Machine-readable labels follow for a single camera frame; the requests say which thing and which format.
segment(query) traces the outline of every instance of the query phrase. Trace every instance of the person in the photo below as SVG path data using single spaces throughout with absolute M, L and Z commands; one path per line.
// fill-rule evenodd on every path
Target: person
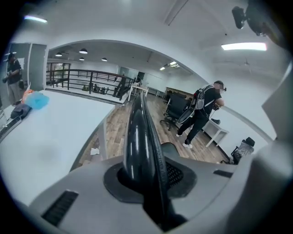
M 13 105 L 21 99 L 19 80 L 21 79 L 21 66 L 13 53 L 8 55 L 8 76 L 3 80 L 7 81 L 9 101 Z
M 191 141 L 196 136 L 196 134 L 205 126 L 209 120 L 212 109 L 214 109 L 214 104 L 218 106 L 224 106 L 224 99 L 221 96 L 221 93 L 225 91 L 224 83 L 220 80 L 216 81 L 212 85 L 208 85 L 204 88 L 205 90 L 205 104 L 201 110 L 195 110 L 192 118 L 189 118 L 185 121 L 184 124 L 179 128 L 176 136 L 180 137 L 182 133 L 193 125 L 191 131 L 188 133 L 185 142 L 183 143 L 184 147 L 192 148 Z

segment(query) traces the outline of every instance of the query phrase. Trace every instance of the black vent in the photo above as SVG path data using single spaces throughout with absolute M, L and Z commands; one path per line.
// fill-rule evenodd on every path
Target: black vent
M 50 224 L 57 226 L 66 215 L 73 202 L 76 200 L 78 193 L 65 191 L 51 207 L 42 215 L 42 218 Z
M 177 185 L 183 179 L 183 172 L 166 162 L 168 177 L 169 177 L 169 188 Z

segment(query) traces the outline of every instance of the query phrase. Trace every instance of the black railing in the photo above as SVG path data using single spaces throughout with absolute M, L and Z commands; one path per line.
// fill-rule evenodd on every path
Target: black railing
M 111 95 L 120 100 L 130 90 L 133 79 L 129 77 L 93 70 L 61 69 L 47 71 L 46 85 L 103 95 Z

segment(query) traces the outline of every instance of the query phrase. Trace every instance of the shoe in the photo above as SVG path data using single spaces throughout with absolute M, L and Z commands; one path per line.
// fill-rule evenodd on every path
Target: shoe
M 185 144 L 185 143 L 183 143 L 183 146 L 186 147 L 186 148 L 192 149 L 192 144 Z

